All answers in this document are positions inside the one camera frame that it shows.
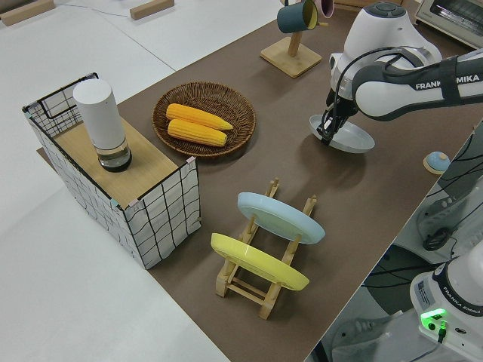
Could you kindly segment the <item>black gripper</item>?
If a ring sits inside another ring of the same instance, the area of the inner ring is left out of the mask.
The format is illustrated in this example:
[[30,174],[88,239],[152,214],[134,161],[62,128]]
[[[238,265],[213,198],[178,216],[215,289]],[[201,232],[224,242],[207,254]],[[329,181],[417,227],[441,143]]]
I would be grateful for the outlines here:
[[346,121],[349,117],[354,116],[358,109],[352,100],[347,100],[343,97],[337,97],[337,109],[336,115],[334,115],[334,98],[335,91],[330,89],[326,99],[327,112],[321,117],[321,124],[318,126],[318,133],[321,135],[321,141],[325,145],[329,145],[334,138],[335,134],[341,127],[343,121]]

